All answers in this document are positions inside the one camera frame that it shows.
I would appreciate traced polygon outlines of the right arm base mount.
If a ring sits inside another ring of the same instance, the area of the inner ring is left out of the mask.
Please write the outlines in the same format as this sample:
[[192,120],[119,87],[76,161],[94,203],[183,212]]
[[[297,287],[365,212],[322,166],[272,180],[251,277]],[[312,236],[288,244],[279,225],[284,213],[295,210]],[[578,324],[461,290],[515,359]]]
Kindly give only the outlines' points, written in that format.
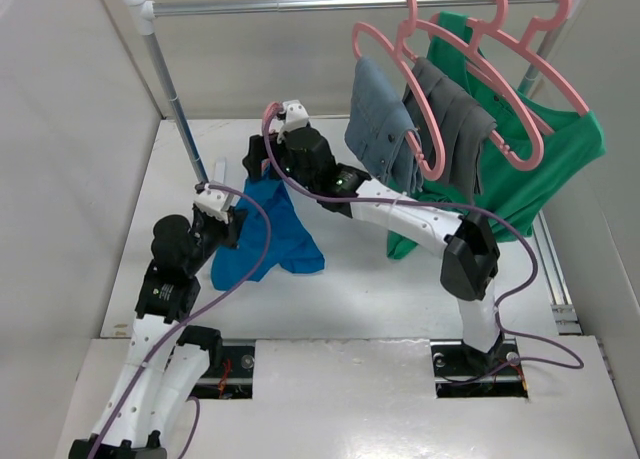
[[518,355],[514,340],[506,340],[489,353],[461,341],[430,344],[436,395],[440,399],[527,398],[524,373],[508,358]]

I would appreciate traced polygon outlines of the blue t shirt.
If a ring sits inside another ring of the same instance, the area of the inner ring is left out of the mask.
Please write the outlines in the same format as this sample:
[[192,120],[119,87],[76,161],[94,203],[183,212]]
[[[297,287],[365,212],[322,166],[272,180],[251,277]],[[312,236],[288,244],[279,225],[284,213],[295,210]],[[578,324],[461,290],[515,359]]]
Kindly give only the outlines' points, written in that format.
[[231,289],[242,277],[259,282],[276,266],[298,275],[325,268],[325,257],[300,221],[284,182],[264,174],[247,179],[236,210],[247,214],[237,245],[220,248],[211,266],[218,291]]

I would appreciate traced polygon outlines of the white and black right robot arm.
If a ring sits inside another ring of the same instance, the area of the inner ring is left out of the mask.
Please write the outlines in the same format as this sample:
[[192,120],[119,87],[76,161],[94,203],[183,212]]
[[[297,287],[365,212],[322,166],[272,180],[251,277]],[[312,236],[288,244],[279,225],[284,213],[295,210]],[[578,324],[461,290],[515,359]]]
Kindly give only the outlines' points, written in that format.
[[251,136],[242,165],[253,183],[295,180],[323,208],[381,226],[438,257],[440,283],[458,301],[465,366],[483,373],[497,363],[504,340],[494,312],[500,251],[487,217],[419,205],[365,171],[337,162],[327,139],[311,126]]

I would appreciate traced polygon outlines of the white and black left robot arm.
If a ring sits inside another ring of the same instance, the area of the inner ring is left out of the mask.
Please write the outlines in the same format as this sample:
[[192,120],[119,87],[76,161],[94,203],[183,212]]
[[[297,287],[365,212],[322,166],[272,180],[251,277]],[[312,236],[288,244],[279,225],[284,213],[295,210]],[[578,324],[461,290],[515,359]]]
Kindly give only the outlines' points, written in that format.
[[170,431],[196,382],[222,366],[217,329],[187,324],[200,292],[197,274],[221,246],[234,246],[248,215],[230,208],[221,221],[193,207],[193,217],[156,222],[128,353],[90,436],[72,458],[164,458]]

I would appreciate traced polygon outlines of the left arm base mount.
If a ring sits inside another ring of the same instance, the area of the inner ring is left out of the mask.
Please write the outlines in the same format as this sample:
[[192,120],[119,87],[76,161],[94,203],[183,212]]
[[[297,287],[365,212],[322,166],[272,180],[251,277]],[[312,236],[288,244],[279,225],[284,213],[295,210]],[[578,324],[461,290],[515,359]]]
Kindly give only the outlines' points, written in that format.
[[231,344],[223,346],[222,362],[211,366],[192,391],[199,399],[244,400],[253,395],[255,346]]

